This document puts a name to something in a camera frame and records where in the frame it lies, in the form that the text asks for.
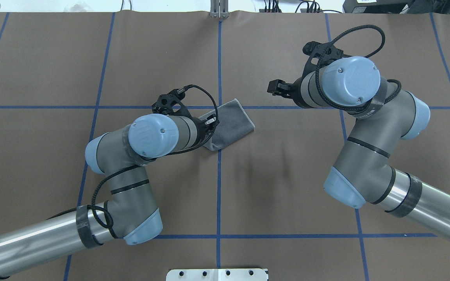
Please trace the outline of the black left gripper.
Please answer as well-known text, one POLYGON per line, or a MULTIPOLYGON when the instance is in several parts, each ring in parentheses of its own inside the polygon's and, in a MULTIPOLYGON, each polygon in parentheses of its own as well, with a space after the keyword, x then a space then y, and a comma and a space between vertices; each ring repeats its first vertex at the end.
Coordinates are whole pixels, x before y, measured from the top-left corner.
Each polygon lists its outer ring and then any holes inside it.
POLYGON ((207 119, 198 119, 197 117, 190 117, 189 125, 189 142, 188 149, 194 150, 207 144, 214 135, 216 127, 220 124, 217 115, 211 115, 207 119))

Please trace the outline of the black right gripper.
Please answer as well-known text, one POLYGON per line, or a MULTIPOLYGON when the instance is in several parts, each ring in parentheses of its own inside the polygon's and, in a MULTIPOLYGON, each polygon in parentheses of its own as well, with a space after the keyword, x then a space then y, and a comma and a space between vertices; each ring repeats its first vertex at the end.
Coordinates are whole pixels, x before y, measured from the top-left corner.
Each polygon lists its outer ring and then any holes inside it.
POLYGON ((281 79, 272 80, 268 83, 267 92, 272 96, 285 96, 292 100, 297 106, 307 106, 301 95, 302 78, 298 78, 292 84, 281 79))

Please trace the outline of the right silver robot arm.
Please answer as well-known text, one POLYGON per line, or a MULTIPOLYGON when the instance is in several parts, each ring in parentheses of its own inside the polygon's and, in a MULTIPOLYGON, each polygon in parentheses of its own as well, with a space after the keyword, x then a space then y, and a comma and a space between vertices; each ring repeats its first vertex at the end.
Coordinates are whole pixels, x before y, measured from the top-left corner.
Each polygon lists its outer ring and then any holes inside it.
POLYGON ((292 84, 272 80, 267 91, 302 108, 340 107, 356 119, 323 185, 327 194, 355 209, 371 203, 450 240, 450 195, 389 165, 398 142, 428 125, 427 104, 359 56, 338 59, 292 84))

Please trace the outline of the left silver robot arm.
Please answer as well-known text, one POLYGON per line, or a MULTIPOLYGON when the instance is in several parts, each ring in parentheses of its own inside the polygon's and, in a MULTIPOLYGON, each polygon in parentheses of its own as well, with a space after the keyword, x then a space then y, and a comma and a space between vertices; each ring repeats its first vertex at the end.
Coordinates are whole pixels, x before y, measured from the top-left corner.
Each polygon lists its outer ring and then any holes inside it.
POLYGON ((202 146, 219 122, 217 114, 198 119, 153 113, 93 139, 85 160, 105 178, 91 202, 0 234, 0 280, 114 239, 136 245, 155 238, 163 225, 145 167, 202 146))

